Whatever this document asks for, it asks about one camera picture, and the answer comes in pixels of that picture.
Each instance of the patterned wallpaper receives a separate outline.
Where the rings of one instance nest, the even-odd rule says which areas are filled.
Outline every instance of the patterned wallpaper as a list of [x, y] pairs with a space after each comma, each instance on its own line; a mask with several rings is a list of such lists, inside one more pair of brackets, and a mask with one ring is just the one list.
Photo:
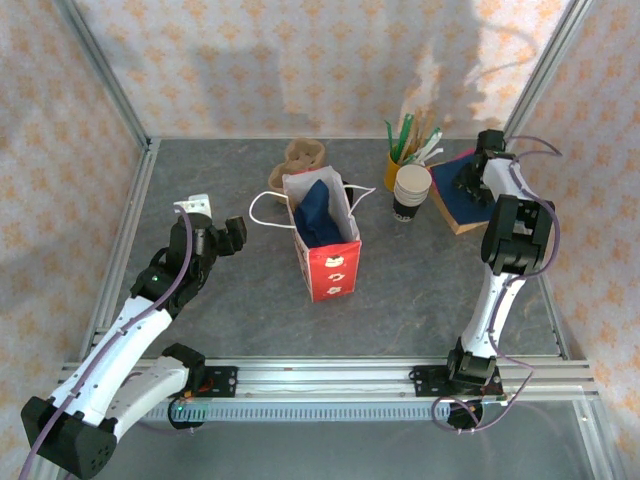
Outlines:
[[501, 126], [569, 0], [78, 0], [152, 136]]
[[87, 328], [138, 148], [50, 0], [0, 2], [0, 464]]
[[576, 345], [591, 360], [630, 472], [640, 472], [640, 10], [594, 2], [524, 132], [564, 159], [523, 160], [562, 224], [550, 275]]

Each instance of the gray floor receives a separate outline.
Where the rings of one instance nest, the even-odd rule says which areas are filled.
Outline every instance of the gray floor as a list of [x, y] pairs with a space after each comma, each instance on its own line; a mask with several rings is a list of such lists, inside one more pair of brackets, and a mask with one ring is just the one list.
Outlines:
[[134, 426], [98, 480], [589, 480], [571, 402], [517, 403], [486, 432], [428, 422], [220, 423], [195, 435]]
[[[119, 305], [136, 275], [168, 243], [171, 205], [208, 193], [214, 221], [244, 215], [245, 249], [220, 258], [208, 284], [149, 348], [157, 356], [181, 342], [207, 356], [390, 355], [444, 356], [471, 318], [482, 285], [483, 229], [455, 236], [430, 200], [415, 220], [391, 215], [382, 178], [386, 140], [329, 140], [328, 161], [348, 182], [378, 187], [355, 213], [363, 241], [356, 291], [313, 304], [297, 263], [291, 233], [253, 224], [249, 203], [265, 190], [287, 140], [163, 140], [127, 265]], [[444, 142], [443, 160], [472, 147]], [[261, 218], [286, 221], [266, 198]], [[510, 354], [557, 355], [540, 285], [524, 286], [513, 304], [501, 345]]]

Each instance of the black and white paper cup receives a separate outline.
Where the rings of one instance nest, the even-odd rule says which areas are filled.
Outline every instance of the black and white paper cup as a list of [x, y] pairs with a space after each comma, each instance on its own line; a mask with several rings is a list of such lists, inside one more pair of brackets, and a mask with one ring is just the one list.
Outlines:
[[427, 198], [431, 187], [431, 174], [422, 165], [405, 165], [396, 175], [393, 189], [393, 216], [401, 222], [410, 222]]

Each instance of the orange floral pattern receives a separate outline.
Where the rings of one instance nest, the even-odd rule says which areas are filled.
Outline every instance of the orange floral pattern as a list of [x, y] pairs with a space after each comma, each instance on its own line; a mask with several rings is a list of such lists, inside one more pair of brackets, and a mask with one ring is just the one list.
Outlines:
[[629, 472], [640, 472], [638, 22], [633, 0], [594, 2], [525, 127], [557, 136], [564, 158], [523, 164], [558, 207], [564, 262], [550, 273], [556, 301], [593, 362]]
[[0, 39], [0, 457], [17, 478], [20, 410], [79, 354], [140, 153], [53, 2], [1, 2]]
[[569, 1], [79, 3], [149, 134], [216, 138], [504, 125]]

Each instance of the yellow cup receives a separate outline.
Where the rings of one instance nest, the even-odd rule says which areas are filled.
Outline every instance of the yellow cup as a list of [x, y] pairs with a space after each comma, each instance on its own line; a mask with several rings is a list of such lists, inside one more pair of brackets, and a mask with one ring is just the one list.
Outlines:
[[387, 154], [387, 173], [384, 175], [384, 186], [387, 190], [393, 192], [393, 187], [396, 184], [396, 175], [400, 170], [401, 165], [398, 165], [391, 160], [391, 153]]

